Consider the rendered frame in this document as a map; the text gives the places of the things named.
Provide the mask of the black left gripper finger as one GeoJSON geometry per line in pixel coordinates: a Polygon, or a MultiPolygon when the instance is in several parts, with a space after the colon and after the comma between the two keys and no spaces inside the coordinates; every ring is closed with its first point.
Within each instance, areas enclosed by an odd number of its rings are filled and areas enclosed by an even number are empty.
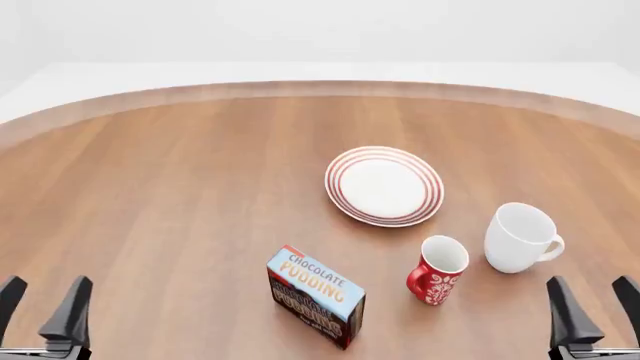
{"type": "Polygon", "coordinates": [[[93,282],[82,275],[76,278],[54,314],[38,334],[47,348],[90,347],[89,305],[93,282]]]}
{"type": "Polygon", "coordinates": [[[12,275],[0,285],[0,331],[7,329],[26,288],[26,281],[16,275],[12,275]]]}

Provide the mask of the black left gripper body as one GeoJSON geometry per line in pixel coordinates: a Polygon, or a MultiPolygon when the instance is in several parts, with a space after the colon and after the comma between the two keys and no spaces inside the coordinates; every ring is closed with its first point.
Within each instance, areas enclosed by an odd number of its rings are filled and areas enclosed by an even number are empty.
{"type": "Polygon", "coordinates": [[[45,347],[0,347],[0,360],[89,360],[91,341],[46,341],[45,347]]]}

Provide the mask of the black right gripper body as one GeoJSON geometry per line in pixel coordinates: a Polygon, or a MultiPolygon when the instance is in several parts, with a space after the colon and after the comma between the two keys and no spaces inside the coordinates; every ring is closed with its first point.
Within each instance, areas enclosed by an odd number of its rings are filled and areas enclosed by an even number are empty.
{"type": "Polygon", "coordinates": [[[592,344],[554,344],[549,341],[550,360],[640,360],[637,347],[593,347],[592,344]]]}

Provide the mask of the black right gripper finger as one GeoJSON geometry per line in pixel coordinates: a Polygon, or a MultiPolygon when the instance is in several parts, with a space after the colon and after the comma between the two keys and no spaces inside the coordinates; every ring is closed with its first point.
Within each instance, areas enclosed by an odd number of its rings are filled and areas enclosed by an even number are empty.
{"type": "Polygon", "coordinates": [[[628,275],[617,278],[612,284],[618,301],[629,319],[640,319],[640,286],[628,275]]]}
{"type": "Polygon", "coordinates": [[[561,276],[546,282],[551,311],[550,347],[596,344],[604,338],[561,276]]]}

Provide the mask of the white plate with red rings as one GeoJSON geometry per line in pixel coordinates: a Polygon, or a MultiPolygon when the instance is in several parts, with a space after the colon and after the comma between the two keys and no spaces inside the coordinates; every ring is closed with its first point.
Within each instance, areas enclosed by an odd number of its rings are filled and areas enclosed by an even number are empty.
{"type": "Polygon", "coordinates": [[[361,146],[334,158],[324,175],[334,205],[357,221],[409,227],[433,218],[445,199],[436,170],[409,152],[361,146]]]}

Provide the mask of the chocolate pudding box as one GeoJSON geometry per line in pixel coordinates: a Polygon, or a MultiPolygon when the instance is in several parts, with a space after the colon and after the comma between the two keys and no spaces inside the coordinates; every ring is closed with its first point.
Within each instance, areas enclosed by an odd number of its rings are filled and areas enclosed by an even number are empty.
{"type": "Polygon", "coordinates": [[[266,264],[274,302],[346,350],[358,335],[366,292],[290,245],[266,264]]]}

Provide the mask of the white mug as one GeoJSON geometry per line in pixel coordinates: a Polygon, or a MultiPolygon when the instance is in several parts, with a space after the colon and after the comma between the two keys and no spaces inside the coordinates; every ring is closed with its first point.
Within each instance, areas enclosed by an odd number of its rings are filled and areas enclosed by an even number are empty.
{"type": "Polygon", "coordinates": [[[484,239],[488,263],[497,271],[514,274],[536,263],[556,259],[565,250],[554,221],[525,203],[505,203],[496,210],[484,239]]]}

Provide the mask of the red patterned mug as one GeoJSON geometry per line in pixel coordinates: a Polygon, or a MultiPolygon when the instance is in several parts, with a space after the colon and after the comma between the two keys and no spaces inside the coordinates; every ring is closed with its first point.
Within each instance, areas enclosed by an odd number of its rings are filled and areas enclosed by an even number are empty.
{"type": "Polygon", "coordinates": [[[449,236],[430,236],[422,242],[418,265],[406,279],[414,296],[428,305],[441,305],[469,266],[466,248],[449,236]]]}

